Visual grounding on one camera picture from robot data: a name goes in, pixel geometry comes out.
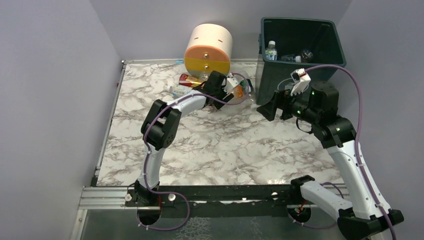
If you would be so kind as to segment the blue label clear bottle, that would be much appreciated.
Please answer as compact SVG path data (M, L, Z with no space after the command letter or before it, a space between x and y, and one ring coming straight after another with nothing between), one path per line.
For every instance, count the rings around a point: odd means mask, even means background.
M298 54L283 55L280 60L293 63L310 63L314 58L314 54L307 48L301 50Z

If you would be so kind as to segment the orange label clear bottle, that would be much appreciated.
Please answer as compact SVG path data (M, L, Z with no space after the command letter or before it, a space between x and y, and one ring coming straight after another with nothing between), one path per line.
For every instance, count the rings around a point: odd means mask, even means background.
M237 85L233 90L232 94L237 99L243 99L249 93L249 87L246 85Z

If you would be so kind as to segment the white label long bottle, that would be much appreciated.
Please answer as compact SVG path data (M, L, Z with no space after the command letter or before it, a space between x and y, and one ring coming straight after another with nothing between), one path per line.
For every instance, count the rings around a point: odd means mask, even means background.
M185 85L172 85L169 87L169 92L172 94L175 98L180 98L188 93L190 93L193 90L192 87L185 86Z

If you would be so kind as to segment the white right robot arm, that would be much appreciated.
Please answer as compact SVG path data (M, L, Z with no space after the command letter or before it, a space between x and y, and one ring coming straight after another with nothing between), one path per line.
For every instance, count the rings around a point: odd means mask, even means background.
M375 240L378 234L404 221L403 213L393 209L378 190L356 142L353 124L338 114L339 92L328 82L311 87L308 100L291 95L289 90L277 90L270 102L257 111L273 121L277 110L281 119L296 118L311 125L313 134L335 162L350 199L345 200L326 190L311 176L291 181L295 198L316 204L337 224L348 240Z

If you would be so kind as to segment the white blue label bottle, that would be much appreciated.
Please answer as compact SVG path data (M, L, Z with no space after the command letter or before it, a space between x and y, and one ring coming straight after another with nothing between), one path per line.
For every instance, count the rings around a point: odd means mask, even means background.
M276 61L278 59L278 51L276 49L276 42L270 40L267 48L265 49L265 58L270 61Z

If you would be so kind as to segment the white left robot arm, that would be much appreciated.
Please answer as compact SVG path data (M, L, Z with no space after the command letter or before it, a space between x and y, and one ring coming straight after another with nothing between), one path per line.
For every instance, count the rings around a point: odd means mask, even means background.
M227 85L226 75L212 71L205 82L183 96L168 102L160 99L153 102L140 129L145 156L134 183L138 201L148 205L157 201L162 159L176 137L181 118L208 105L219 109L228 103L232 97L228 95Z

